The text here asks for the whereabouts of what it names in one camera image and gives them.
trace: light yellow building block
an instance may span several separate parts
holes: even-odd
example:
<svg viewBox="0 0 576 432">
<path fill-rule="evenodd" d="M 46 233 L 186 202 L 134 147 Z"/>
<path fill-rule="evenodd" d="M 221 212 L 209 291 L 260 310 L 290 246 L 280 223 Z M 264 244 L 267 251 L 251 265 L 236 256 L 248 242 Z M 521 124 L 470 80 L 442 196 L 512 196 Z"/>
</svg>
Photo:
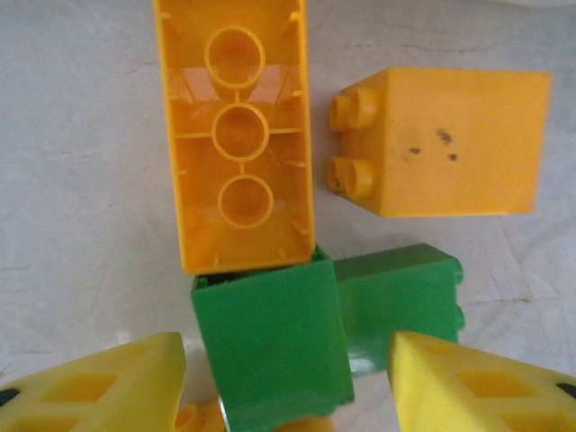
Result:
<svg viewBox="0 0 576 432">
<path fill-rule="evenodd" d="M 402 432 L 574 432 L 576 378 L 412 332 L 388 376 Z"/>
<path fill-rule="evenodd" d="M 531 212 L 551 77 L 393 67 L 345 88 L 330 187 L 381 216 Z"/>
<path fill-rule="evenodd" d="M 167 432 L 185 377 L 180 335 L 160 333 L 0 388 L 2 432 Z"/>
</svg>

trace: black mark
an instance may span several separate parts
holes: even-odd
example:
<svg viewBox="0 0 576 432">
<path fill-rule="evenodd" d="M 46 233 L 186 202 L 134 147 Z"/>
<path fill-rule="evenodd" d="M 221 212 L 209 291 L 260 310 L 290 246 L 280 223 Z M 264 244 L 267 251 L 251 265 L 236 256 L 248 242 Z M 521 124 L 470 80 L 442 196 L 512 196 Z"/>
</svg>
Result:
<svg viewBox="0 0 576 432">
<path fill-rule="evenodd" d="M 569 396 L 572 396 L 576 399 L 576 385 L 568 384 L 566 382 L 558 382 L 556 386 L 560 389 L 568 393 Z"/>
<path fill-rule="evenodd" d="M 238 276 L 235 273 L 209 274 L 206 276 L 208 285 L 225 284 L 226 282 L 235 281 L 236 279 L 238 279 Z"/>
<path fill-rule="evenodd" d="M 438 129 L 436 131 L 436 135 L 442 140 L 442 142 L 444 142 L 447 146 L 449 146 L 450 144 L 452 144 L 452 135 L 450 135 L 448 132 L 446 132 L 444 129 Z"/>
<path fill-rule="evenodd" d="M 5 389 L 0 391 L 0 407 L 3 407 L 6 403 L 14 399 L 20 394 L 18 389 Z"/>
</svg>

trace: white surface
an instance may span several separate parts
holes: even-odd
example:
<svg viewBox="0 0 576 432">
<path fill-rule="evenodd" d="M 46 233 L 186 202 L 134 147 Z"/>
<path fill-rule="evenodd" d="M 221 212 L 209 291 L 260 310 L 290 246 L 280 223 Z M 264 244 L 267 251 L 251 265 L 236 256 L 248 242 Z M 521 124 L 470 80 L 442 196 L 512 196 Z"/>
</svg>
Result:
<svg viewBox="0 0 576 432">
<path fill-rule="evenodd" d="M 556 7 L 576 4 L 575 0 L 491 0 L 494 2 L 506 3 L 508 5 L 519 5 L 528 7 Z"/>
<path fill-rule="evenodd" d="M 420 241 L 455 255 L 465 344 L 576 374 L 576 7 L 310 0 L 309 29 L 318 242 L 335 258 Z M 206 401 L 149 2 L 3 1 L 0 64 L 0 383 L 178 330 L 185 398 Z M 330 97 L 395 65 L 553 71 L 534 214 L 383 220 L 327 190 Z M 338 430 L 397 430 L 385 375 L 355 387 Z"/>
</svg>

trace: stain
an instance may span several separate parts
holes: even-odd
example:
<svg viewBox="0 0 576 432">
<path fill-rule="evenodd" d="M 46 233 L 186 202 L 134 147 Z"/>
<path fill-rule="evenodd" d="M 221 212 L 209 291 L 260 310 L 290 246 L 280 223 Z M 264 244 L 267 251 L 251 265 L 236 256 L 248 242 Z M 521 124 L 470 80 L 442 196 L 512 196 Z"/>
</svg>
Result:
<svg viewBox="0 0 576 432">
<path fill-rule="evenodd" d="M 8 266 L 8 267 L 0 267 L 0 273 L 2 272 L 17 272 L 20 270 L 28 270 L 29 268 L 32 268 L 31 265 L 14 265 L 14 266 Z"/>
<path fill-rule="evenodd" d="M 452 141 L 454 140 L 452 138 L 452 135 L 450 135 L 448 132 L 446 132 L 444 129 L 438 129 L 436 131 L 436 135 L 442 140 L 442 142 L 444 142 L 445 145 L 449 146 L 450 144 L 452 144 Z"/>
<path fill-rule="evenodd" d="M 330 7 L 330 10 L 328 11 L 328 13 L 324 16 L 324 19 L 320 22 L 320 24 L 318 24 L 316 27 L 314 27 L 312 29 L 313 32 L 315 32 L 316 30 L 320 29 L 324 23 L 326 22 L 326 20 L 332 15 L 332 12 L 334 12 L 334 7 L 336 6 L 336 4 L 333 4 L 332 7 Z"/>
</svg>

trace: green plastic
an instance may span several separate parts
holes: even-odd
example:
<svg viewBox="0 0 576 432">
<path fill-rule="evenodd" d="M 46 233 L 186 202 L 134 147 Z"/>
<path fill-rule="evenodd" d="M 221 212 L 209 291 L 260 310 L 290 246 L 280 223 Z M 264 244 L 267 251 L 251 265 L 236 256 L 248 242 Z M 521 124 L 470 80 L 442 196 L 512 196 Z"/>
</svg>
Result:
<svg viewBox="0 0 576 432">
<path fill-rule="evenodd" d="M 457 341 L 464 273 L 453 256 L 420 244 L 337 261 L 334 270 L 354 376 L 386 369 L 394 331 Z"/>
<path fill-rule="evenodd" d="M 354 399 L 332 261 L 196 279 L 193 306 L 229 430 L 269 431 Z"/>
</svg>

